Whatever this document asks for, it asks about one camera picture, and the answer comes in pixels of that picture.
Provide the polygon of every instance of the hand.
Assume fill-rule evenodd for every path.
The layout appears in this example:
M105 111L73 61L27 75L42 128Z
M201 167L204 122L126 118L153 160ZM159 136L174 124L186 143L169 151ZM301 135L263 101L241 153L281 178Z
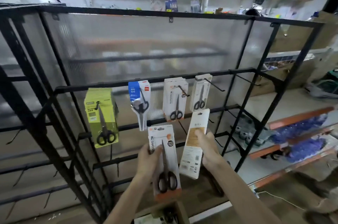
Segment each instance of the hand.
M220 165L225 163L225 160L218 152L215 137L212 132L208 132L207 135L204 135L201 130L196 130L195 135L197 136L199 146L203 150L204 156L202 163L207 170L212 173Z
M149 153L149 144L145 144L139 151L137 157L136 175L144 182L150 183L151 177L156 169L158 159L163 151L162 145L159 145L153 154Z

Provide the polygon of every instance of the black metal frame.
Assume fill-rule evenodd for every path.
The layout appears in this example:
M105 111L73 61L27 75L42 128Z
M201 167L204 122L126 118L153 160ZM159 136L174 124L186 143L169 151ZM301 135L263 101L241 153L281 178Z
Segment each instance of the black metal frame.
M283 93L286 90L287 85L290 83L291 79L295 75L297 69L300 67L302 61L304 60L306 54L308 53L309 49L312 46L312 43L314 42L316 36L318 35L320 29L322 28L322 23L315 23L315 22L305 22L305 21L297 21L297 20L284 20L284 19L274 19L274 18L267 18L267 17L253 17L253 16L243 16L243 15L234 15L234 14L220 14L220 15L212 15L212 14L197 14L197 13L180 13L180 12L156 12L156 11L137 11L137 10L119 10L119 9L102 9L102 8L79 8L79 7L65 7L65 6L46 6L46 5L33 5L33 6L21 6L21 7L15 7L15 8L4 8L0 9L0 31L3 34L6 42L10 46L15 58L17 59L20 68L23 70L24 75L23 77L8 77L6 73L4 72L3 68L0 68L0 94L4 97L4 99L8 102L8 104L11 106L11 108L14 110L15 114L19 117L19 119L22 121L23 126L18 127L12 127L12 128L5 128L1 129L0 132L9 131L9 130L16 130L16 129L27 129L32 137L36 140L38 145L41 147L43 152L48 156L50 161L45 162L39 162L39 163L32 163L28 164L26 166L16 166L14 168L6 169L6 170L0 170L0 175L5 174L8 172L13 171L25 171L28 168L34 168L38 166L44 166L48 164L54 164L57 171L63 176L63 178L68 183L67 188L71 188L76 196L79 198L81 203L86 207L88 212L91 214L93 219L97 223L102 223L105 217L107 216L107 213L112 209L112 206L109 204L109 200L104 196L102 189L99 187L96 179L93 176L93 171L96 169L100 169L103 177L105 179L105 185L104 187L107 188L110 191L110 195L112 196L111 188L121 185L124 183L128 183L132 180L132 178L120 180L117 182L109 183L108 179L104 173L103 167L109 166L112 164L119 164L120 162L132 160L137 158L137 154L121 157L121 158L115 158L110 159L109 161L100 162L99 156L97 152L95 151L94 144L91 141L91 133L89 132L88 128L86 127L86 123L84 121L84 117L82 116L82 113L80 111L80 108L78 106L77 99L74 95L74 92L76 91L85 91L88 88L112 88L112 87L120 87L120 86L126 86L128 85L129 81L139 81L140 79L134 79L134 80L128 80L128 81L113 81L113 82L100 82L97 84L89 84L89 85L71 85L70 80L67 76L66 70L63 66L63 62L60 58L60 54L57 50L57 47L55 45L52 33L48 27L48 24L44 17L44 12L51 13L53 15L58 15L61 13L84 13L84 14L106 14L106 15L125 15L125 16L152 16L152 17L168 17L170 19L172 18L207 18L207 19L231 19L231 20L243 20L246 24L248 24L248 30L247 34L245 35L244 42L241 48L241 51L239 52L238 61L236 64L235 69L233 70L223 70L223 71L217 71L217 72L209 72L213 76L221 76L221 75L232 75L232 79L230 82L230 86L227 90L226 99L224 102L223 107L211 109L210 113L218 113L220 112L220 117L216 126L215 130L215 137L221 137L221 136L228 136L226 145L223 147L222 155L225 154L226 149L232 140L240 150L241 159L237 166L235 167L235 171L238 171L239 168L242 166L245 158L249 154L254 142L257 140L258 135L262 131L262 129L265 127L269 117L273 113L274 109L276 108L279 100L281 99ZM52 89L51 85L49 84L49 81L40 65L40 62L35 54L35 51L29 41L29 38L26 34L26 31L23 28L23 22L24 18L23 16L26 14L32 14L32 13L38 13L40 17L41 24L45 30L45 33L47 35L47 38L49 40L49 43L51 45L51 48L53 50L53 53L57 59L57 63L60 66L61 73L63 75L63 78L65 80L66 86L59 86ZM22 41L23 46L25 47L27 51L27 55L30 58L30 61L32 62L35 71L30 64L30 61L28 60L26 53L23 50L23 47L21 46L15 31L9 21L11 19L13 21L13 24L15 26L15 29L19 35L19 38ZM241 59L243 57L246 44L248 42L249 36L251 34L251 29L254 25L254 22L269 22L270 26L273 27L273 31L271 33L271 36L269 38L268 44L264 50L263 56L260 60L260 63L257 68L245 68L240 69L240 63ZM264 64L264 60L267 57L270 47L275 39L275 36L277 34L277 31L281 24L288 24L288 25L296 25L296 26L303 26L303 27L312 27L313 30L306 41L303 49L301 50L298 58L296 59L293 67L291 68L288 76L284 81L281 81L277 78L271 77L268 74L261 71L261 67ZM157 58L169 58L171 56L145 56L140 57L138 60L142 59L157 59ZM111 58L111 59L104 59L105 62L107 61L118 61L121 59ZM100 61L100 59L90 59L90 61ZM239 78L242 78L238 76L240 73L254 73L252 81L246 80L250 83L249 89L247 91L247 94L244 98L244 101L241 106L227 106L228 99L230 96L231 89L233 87L234 81L236 76ZM150 77L147 80L150 83L154 82L163 82L165 78L171 78L171 77L183 77L186 79L192 79L195 78L196 75L201 75L204 73L193 73L193 74L186 74L186 75L170 75L165 77ZM273 100L272 104L270 105L267 113L265 114L262 121L259 121L255 119L250 113L248 113L245 110L245 105L249 99L249 96L251 94L251 91L255 85L256 79L259 76L264 76L267 79L273 81L277 95L275 99ZM39 114L34 117L31 113L31 111L28 109L26 104L23 102L21 96L19 95L18 91L13 86L13 82L17 81L28 81L34 90L37 98L39 99L41 105L43 106ZM69 124L67 123L67 120L65 118L65 115L57 101L57 95L68 93L70 92L72 100L75 104L76 111L79 115L79 118L82 122L84 131L83 133L80 133L78 137L76 138L73 134ZM231 129L231 132L221 132L217 133L218 128L221 123L221 119L223 116L223 113L225 111L230 111L231 109L239 108L239 114L236 117L236 120L234 122L234 125ZM235 127L239 121L239 117L242 113L247 114L249 117L251 117L254 120L255 126L256 126L256 132L247 146L246 149L243 149L239 143L237 143L233 139L233 134ZM48 116L50 123L45 122L45 115ZM190 118L191 114L186 114L184 116L185 118ZM164 123L166 120L164 118L161 119L155 119L155 120L149 120L147 121L147 126L155 125ZM59 154L57 153L57 150L53 147L53 145L48 140L48 137L46 136L46 125L53 125L54 129L56 130L58 136L60 137L65 149L67 150L69 157L68 158L61 158ZM125 131L138 128L138 124L128 124L124 126L119 126L119 131ZM95 154L97 163L93 165L93 171L89 169L89 166L86 162L86 159L80 149L79 143L83 139L88 139L91 143L91 148ZM177 143L176 147L184 146L183 143ZM67 168L64 164L66 160L70 160L71 164L70 167ZM89 190L89 196L86 197L82 190L79 187L79 183L75 180L74 175L74 167L77 169L79 174L81 175L83 184L87 187ZM93 203L98 207L99 214L95 211L95 209L92 206ZM16 202L18 200L21 200L19 198L9 200L10 202Z

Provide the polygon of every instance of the wooden floor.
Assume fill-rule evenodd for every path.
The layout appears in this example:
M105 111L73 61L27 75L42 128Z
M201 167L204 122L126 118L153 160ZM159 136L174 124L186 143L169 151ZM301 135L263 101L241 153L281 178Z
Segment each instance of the wooden floor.
M336 159L336 156L328 155L316 162L300 167L298 171L306 173L318 180L324 179L330 173L330 169L337 165L337 162L332 162L329 159ZM201 211L210 208L211 205L216 203L221 204L227 201L226 197L218 198L215 196L208 180L205 177L198 179L197 181L189 178L183 178L181 182L184 184L184 187L187 187L188 185L190 187L190 190L186 190L180 198L189 216L200 213ZM320 202L320 198L313 194L306 187L299 184L294 179L291 172L260 188L259 191L267 191L273 195L282 197L303 209L315 207ZM152 190L149 189L147 193L152 194ZM304 213L303 210L298 209L289 203L279 198L272 197L266 193L260 194L259 196L260 200L266 204L282 220L283 223L306 224L302 218L302 214ZM151 198L151 196L145 195L143 204L145 204L147 207L154 204L153 200L147 200L146 198ZM36 220L25 221L22 223L40 224L46 222L49 224L94 224L82 206L76 206L60 212L50 213L46 216L41 216ZM240 224L242 222L235 213L234 209L231 207L197 223Z

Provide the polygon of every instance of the forearm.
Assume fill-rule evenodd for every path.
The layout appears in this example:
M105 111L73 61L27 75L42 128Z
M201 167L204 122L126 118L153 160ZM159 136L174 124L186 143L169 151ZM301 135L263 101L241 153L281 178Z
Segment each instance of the forearm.
M223 159L211 170L211 173L243 223L281 223L277 216L255 196L248 185Z
M130 224L147 186L144 178L136 175L104 224Z

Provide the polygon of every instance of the white scissors package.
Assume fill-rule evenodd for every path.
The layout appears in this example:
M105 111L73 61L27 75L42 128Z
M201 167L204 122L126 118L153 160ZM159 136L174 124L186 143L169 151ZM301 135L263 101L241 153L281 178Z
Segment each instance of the white scissors package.
M159 145L164 147L152 179L155 201L179 196L182 189L172 125L149 127L148 139L152 153Z
M188 82L182 77L164 79L163 113L167 121L184 119Z
M196 130L206 133L210 109L198 110L192 113L187 140L184 145L183 155L180 163L180 174L193 179L198 179L201 168L203 151L200 148L195 135Z
M210 83L205 79L211 81L212 75L203 74L195 76L195 82L192 88L192 98L190 99L190 110L192 112L205 108L210 89Z
M140 131L147 128L147 113L150 109L151 90L148 81L128 82L130 105L137 115Z

